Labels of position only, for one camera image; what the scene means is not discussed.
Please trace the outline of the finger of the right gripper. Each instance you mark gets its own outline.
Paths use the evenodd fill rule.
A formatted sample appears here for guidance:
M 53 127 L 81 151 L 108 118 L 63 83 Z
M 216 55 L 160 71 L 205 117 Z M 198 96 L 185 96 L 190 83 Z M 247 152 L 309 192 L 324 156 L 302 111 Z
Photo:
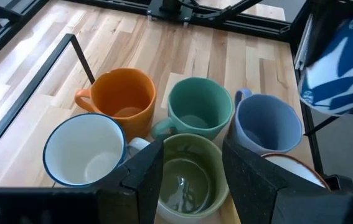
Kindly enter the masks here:
M 348 0 L 315 0 L 312 3 L 313 23 L 305 67 L 310 67 L 320 58 L 337 28 L 351 13 L 351 2 Z

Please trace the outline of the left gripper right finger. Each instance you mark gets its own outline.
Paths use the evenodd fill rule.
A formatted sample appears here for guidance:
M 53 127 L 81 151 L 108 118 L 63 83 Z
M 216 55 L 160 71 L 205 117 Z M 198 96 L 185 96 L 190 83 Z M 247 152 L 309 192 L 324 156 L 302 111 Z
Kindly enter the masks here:
M 224 139 L 222 160 L 242 223 L 353 223 L 353 191 L 330 191 Z

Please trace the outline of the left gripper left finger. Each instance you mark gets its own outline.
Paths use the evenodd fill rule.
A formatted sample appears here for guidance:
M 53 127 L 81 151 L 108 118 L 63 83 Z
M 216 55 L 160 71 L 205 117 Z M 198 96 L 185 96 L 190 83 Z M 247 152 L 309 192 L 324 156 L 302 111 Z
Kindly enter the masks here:
M 163 155 L 151 142 L 88 187 L 0 187 L 0 223 L 153 223 Z

